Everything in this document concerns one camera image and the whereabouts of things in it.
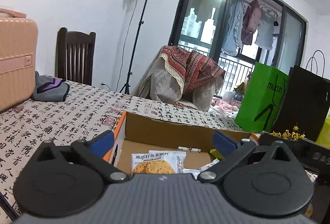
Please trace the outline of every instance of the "black paper bag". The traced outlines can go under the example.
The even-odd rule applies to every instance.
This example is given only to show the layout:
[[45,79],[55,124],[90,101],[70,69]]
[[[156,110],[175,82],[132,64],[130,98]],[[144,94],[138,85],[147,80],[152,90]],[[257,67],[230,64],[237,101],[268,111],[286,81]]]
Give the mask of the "black paper bag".
[[292,131],[299,127],[310,140],[316,141],[330,107],[330,81],[299,66],[290,69],[289,85],[272,130]]

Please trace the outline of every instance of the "chinese calligraphy tablecloth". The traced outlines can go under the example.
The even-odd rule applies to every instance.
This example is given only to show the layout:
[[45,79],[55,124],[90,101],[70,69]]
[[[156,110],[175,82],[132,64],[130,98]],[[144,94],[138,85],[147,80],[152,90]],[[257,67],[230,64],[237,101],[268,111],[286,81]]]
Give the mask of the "chinese calligraphy tablecloth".
[[[43,140],[56,145],[70,145],[81,138],[91,140],[105,130],[113,130],[124,110],[169,122],[242,131],[225,116],[67,83],[70,91],[65,102],[27,100],[0,114],[0,191],[18,212],[13,184]],[[0,223],[10,223],[1,209]]]

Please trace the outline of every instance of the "bag handle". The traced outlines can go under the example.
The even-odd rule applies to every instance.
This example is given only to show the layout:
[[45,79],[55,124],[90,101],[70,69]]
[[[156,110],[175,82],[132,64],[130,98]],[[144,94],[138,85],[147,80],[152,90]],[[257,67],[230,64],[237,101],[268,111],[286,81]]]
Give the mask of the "bag handle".
[[323,54],[323,52],[322,52],[321,50],[316,50],[316,51],[314,52],[314,54],[313,54],[313,57],[314,57],[314,55],[316,54],[316,52],[321,52],[322,55],[323,55],[323,72],[322,72],[322,78],[323,78],[323,75],[324,75],[324,66],[325,66],[325,57],[324,57],[324,54]]
[[313,59],[315,59],[315,63],[316,63],[316,75],[317,75],[317,61],[316,61],[316,58],[314,57],[314,55],[312,57],[310,57],[310,59],[308,60],[305,70],[307,70],[307,66],[308,66],[308,63],[309,63],[310,60],[311,60],[311,70],[312,70],[312,68],[313,68]]
[[14,10],[8,10],[4,8],[0,8],[0,13],[6,13],[8,14],[11,18],[26,18],[26,14],[20,13]]

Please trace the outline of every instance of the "open box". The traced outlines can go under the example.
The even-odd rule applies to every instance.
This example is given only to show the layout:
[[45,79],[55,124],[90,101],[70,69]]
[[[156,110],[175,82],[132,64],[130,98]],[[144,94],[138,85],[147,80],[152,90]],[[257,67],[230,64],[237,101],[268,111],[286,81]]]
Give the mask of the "open box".
[[[103,157],[118,169],[131,175],[132,153],[149,150],[178,150],[178,147],[196,148],[201,152],[186,153],[184,167],[197,169],[210,163],[214,157],[209,151],[214,129],[155,120],[138,114],[123,112],[114,133],[114,145]],[[251,133],[222,130],[240,141]]]

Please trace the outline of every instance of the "pink clothes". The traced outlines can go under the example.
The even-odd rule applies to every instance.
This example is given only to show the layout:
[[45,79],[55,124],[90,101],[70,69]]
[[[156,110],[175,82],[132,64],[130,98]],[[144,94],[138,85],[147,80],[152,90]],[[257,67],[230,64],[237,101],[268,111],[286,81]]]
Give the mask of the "pink clothes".
[[231,106],[228,102],[222,101],[219,98],[213,98],[215,101],[214,108],[223,112],[231,113],[233,111],[238,111],[238,107]]
[[252,45],[253,34],[255,33],[261,17],[261,9],[258,0],[249,3],[249,7],[243,17],[243,28],[240,39],[244,45]]

